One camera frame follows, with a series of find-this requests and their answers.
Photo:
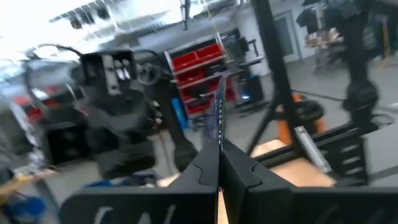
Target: red parts bin rack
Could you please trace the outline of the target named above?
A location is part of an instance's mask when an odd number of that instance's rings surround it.
[[[193,118],[196,115],[201,115],[202,111],[209,108],[210,100],[213,98],[212,95],[217,89],[218,80],[221,77],[220,73],[214,73],[212,76],[205,77],[205,69],[220,63],[224,59],[221,47],[218,44],[211,44],[179,57],[170,58],[168,54],[167,57],[169,64],[172,66],[187,116]],[[206,83],[209,86],[209,93],[206,93],[204,96],[211,97],[208,97],[207,102],[197,104],[194,103],[197,99],[190,96],[190,89],[192,86],[200,83]],[[227,99],[233,100],[234,96],[234,91],[231,88],[227,90]]]

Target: door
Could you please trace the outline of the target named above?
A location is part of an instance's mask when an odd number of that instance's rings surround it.
[[[300,55],[295,39],[292,14],[290,11],[278,14],[274,16],[274,22],[285,63],[299,60]]]

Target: gray floor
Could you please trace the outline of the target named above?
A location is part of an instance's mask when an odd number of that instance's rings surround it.
[[[388,66],[384,70],[378,69],[377,65],[378,63],[376,62],[370,65],[369,76],[379,87],[381,95],[380,104],[387,106],[398,102],[398,65]],[[342,66],[337,65],[330,68],[328,73],[314,74],[313,71],[315,66],[313,58],[309,58],[301,62],[291,63],[287,68],[293,89],[344,98],[345,88],[348,83],[348,74],[346,69]],[[262,85],[264,87],[264,93],[270,98],[273,88],[270,75],[262,77]],[[341,103],[319,98],[314,98],[314,100],[318,100],[325,107],[326,115],[324,120],[329,128],[334,128],[347,122],[348,117],[341,109]],[[226,137],[235,143],[235,145],[245,150],[263,114],[264,111],[260,111],[241,118],[233,111],[230,112],[228,114]],[[398,113],[392,115],[398,119]],[[372,173],[398,164],[398,148],[396,148],[398,145],[398,138],[396,138],[395,133],[398,133],[398,124],[368,134],[368,162]],[[186,135],[189,140],[196,145],[197,149],[201,148],[200,133],[186,130]],[[174,145],[167,132],[163,133],[163,137],[165,139],[168,157],[172,158]],[[275,139],[276,137],[276,126],[275,123],[272,123],[263,134],[259,144]],[[167,170],[164,151],[162,150],[159,137],[153,136],[152,139],[154,140],[156,153],[158,155],[155,170],[164,177],[171,173],[176,173],[177,171],[175,168],[173,168],[171,172]],[[53,188],[57,200],[61,203],[68,195],[80,189],[84,184],[98,180],[99,178],[100,176],[96,164],[91,162],[70,167],[68,172],[63,172],[51,178],[49,180],[49,185]],[[377,186],[398,186],[398,175],[378,180],[373,184]]]

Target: workbench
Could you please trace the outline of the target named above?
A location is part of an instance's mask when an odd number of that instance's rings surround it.
[[[257,157],[284,146],[285,144],[280,140],[269,141],[257,146],[253,150],[251,157]],[[313,164],[303,158],[276,166],[272,168],[271,171],[298,187],[331,187],[335,183],[335,180],[322,173]],[[166,187],[177,177],[178,174],[164,178],[160,180],[158,184],[161,187]],[[228,224],[222,192],[218,194],[218,223]]]

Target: metal pole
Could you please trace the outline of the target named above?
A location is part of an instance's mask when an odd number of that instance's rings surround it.
[[[269,67],[272,70],[272,79],[275,83],[274,88],[276,88],[279,100],[284,107],[292,143],[295,148],[302,149],[295,135],[295,128],[300,123],[295,113],[292,90],[290,89],[289,79],[287,78],[282,48],[277,37],[269,0],[252,0],[251,2],[256,15],[262,45],[267,55]]]

